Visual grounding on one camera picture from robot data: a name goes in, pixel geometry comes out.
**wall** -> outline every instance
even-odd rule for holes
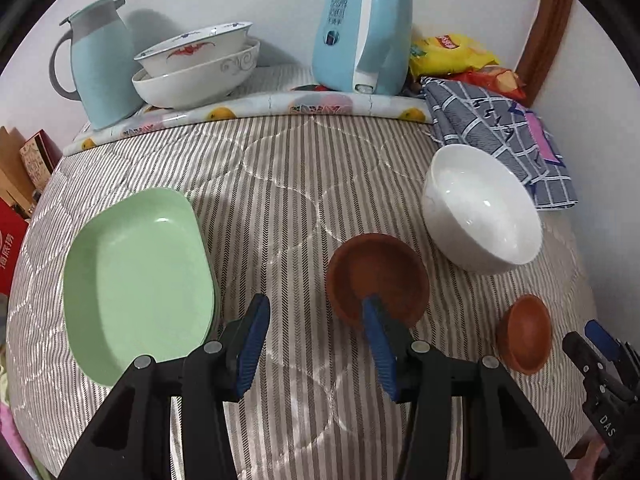
[[[580,202],[571,218],[601,322],[640,348],[640,87],[590,13],[574,3],[534,108],[556,136]]]
[[[33,27],[0,75],[0,124],[24,136],[44,128],[64,146],[86,121],[82,105],[57,95],[47,76],[49,55],[66,31],[58,23],[95,0],[57,0]],[[515,66],[538,0],[414,0],[414,23],[429,34],[464,32]],[[127,0],[120,9],[144,48],[181,32],[232,20],[255,23],[263,40],[261,64],[310,63],[324,0]],[[68,42],[58,51],[62,85],[73,88]]]

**pitcher handle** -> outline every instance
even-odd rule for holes
[[[78,90],[74,90],[73,92],[68,92],[58,82],[58,78],[56,77],[56,54],[58,53],[58,49],[60,45],[65,43],[66,40],[70,40],[73,37],[73,32],[68,30],[62,38],[58,41],[56,46],[51,53],[51,57],[49,58],[49,81],[51,81],[51,86],[53,89],[58,92],[62,97],[66,97],[67,99],[71,99],[72,101],[80,101],[80,94]]]
[[[364,42],[358,38],[356,67],[353,74],[353,90],[361,93],[373,93],[378,83],[378,73],[385,62],[396,33],[398,7],[400,0],[363,1],[370,6],[369,33]]]

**terracotta bowl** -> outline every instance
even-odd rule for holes
[[[370,233],[347,240],[326,272],[326,292],[337,316],[362,329],[362,300],[382,299],[389,314],[411,327],[429,302],[429,279],[420,257],[393,236]]]
[[[520,296],[498,325],[497,343],[504,363],[517,372],[533,375],[549,359],[551,318],[542,300],[533,294]]]

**red snack bag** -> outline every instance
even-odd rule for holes
[[[0,200],[0,294],[9,295],[15,264],[29,225]]]
[[[516,101],[522,101],[526,97],[518,74],[501,66],[485,66],[480,70],[448,76],[447,79],[481,86]]]

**silver bolt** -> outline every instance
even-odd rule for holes
[[[413,343],[411,343],[411,350],[413,350],[417,354],[426,354],[429,350],[431,350],[431,346],[426,341],[418,339],[418,341],[414,341]]]
[[[485,355],[482,358],[482,364],[487,368],[497,368],[500,365],[500,361],[492,355]]]
[[[133,365],[138,369],[142,370],[142,368],[146,368],[151,364],[151,357],[148,355],[139,355],[136,357],[135,361],[133,361]]]
[[[217,354],[222,350],[222,343],[220,341],[209,341],[204,345],[204,351],[207,354]]]

